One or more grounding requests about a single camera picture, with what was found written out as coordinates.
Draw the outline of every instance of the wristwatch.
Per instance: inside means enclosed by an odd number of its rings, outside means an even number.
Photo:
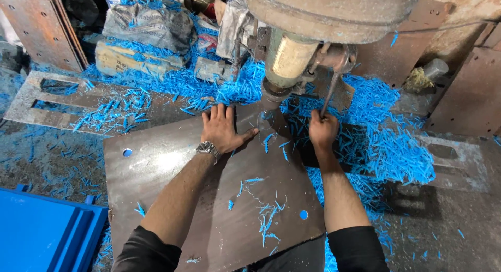
[[[198,147],[196,148],[196,151],[201,154],[213,155],[216,159],[216,162],[214,162],[214,164],[216,164],[217,161],[221,158],[221,153],[219,153],[214,144],[209,141],[200,143],[200,145],[198,145]]]

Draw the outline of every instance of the black sleeve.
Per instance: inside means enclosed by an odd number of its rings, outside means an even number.
[[[181,249],[164,244],[152,231],[141,226],[132,231],[122,253],[115,259],[112,272],[173,272]]]
[[[389,272],[372,226],[356,226],[327,235],[339,272]]]

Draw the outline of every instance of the circular hole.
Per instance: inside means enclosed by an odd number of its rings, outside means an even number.
[[[123,152],[124,157],[130,157],[132,155],[132,150],[131,149],[125,149]]]
[[[305,210],[302,210],[300,213],[299,213],[299,217],[303,220],[305,220],[306,218],[308,218],[308,212],[305,211]]]

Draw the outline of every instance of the forearm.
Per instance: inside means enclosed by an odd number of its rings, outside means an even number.
[[[141,226],[155,233],[162,242],[182,247],[206,174],[214,162],[211,154],[196,154],[162,189]]]
[[[358,194],[341,169],[332,149],[316,146],[315,154],[322,172],[327,232],[371,225]]]

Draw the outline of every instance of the hand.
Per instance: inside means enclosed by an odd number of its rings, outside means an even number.
[[[224,154],[235,150],[259,133],[259,129],[251,128],[246,133],[238,135],[235,132],[233,122],[234,114],[233,107],[227,109],[224,104],[212,106],[210,118],[207,113],[203,113],[202,142],[209,141],[213,143],[219,153]]]
[[[318,110],[312,110],[312,119],[310,120],[310,140],[315,149],[332,150],[332,144],[338,134],[338,119],[326,114],[325,118],[320,118]]]

